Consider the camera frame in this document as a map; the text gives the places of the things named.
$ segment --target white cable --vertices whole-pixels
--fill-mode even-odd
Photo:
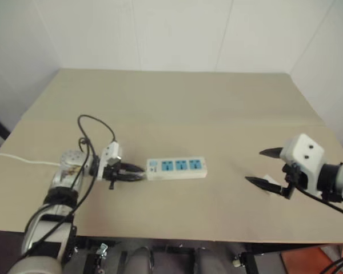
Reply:
[[[21,158],[19,156],[15,156],[15,155],[11,155],[11,154],[6,154],[6,153],[0,153],[0,156],[4,156],[4,157],[9,157],[9,158],[13,158],[15,160],[19,160],[22,162],[25,162],[27,164],[47,164],[49,166],[56,166],[59,167],[60,165],[57,163],[51,163],[51,162],[43,162],[43,161],[30,161],[24,158]]]

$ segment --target power strip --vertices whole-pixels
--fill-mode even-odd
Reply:
[[[179,157],[148,159],[146,163],[148,180],[194,179],[207,176],[203,157]]]

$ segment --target white wall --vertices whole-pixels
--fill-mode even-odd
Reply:
[[[0,0],[0,120],[60,67],[290,73],[343,144],[343,0]]]

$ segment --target table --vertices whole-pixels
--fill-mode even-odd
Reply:
[[[342,214],[298,191],[286,200],[244,179],[269,174],[283,182],[283,162],[258,153],[302,132],[326,149],[329,163],[343,162],[333,132],[286,74],[61,69],[0,152],[58,162],[77,148],[79,114],[113,128],[126,162],[204,156],[208,167],[205,179],[117,182],[113,191],[96,183],[75,215],[79,235],[343,242]],[[110,134],[92,121],[84,126],[99,153]],[[23,231],[55,171],[0,157],[0,230]]]

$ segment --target floor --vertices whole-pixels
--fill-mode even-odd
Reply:
[[[0,231],[0,274],[6,273],[8,268],[16,261],[19,255],[23,235],[21,233]],[[231,264],[232,258],[243,252],[244,245],[241,243],[221,243],[212,241],[184,241],[184,240],[150,240],[150,239],[119,239],[106,238],[104,240],[115,241],[116,245],[108,250],[107,257],[102,263],[105,274],[119,274],[118,265],[122,251],[127,251],[129,255],[139,247],[148,246],[155,248],[154,274],[191,274],[191,257],[188,254],[167,253],[163,248],[175,247],[180,250],[194,249],[199,247],[208,248],[213,251],[222,261],[228,274],[245,274],[244,268],[234,268]],[[66,264],[63,274],[82,274],[85,265],[87,249],[79,249]],[[276,273],[285,274],[285,267],[280,254],[266,254],[256,256],[256,261],[260,274]]]

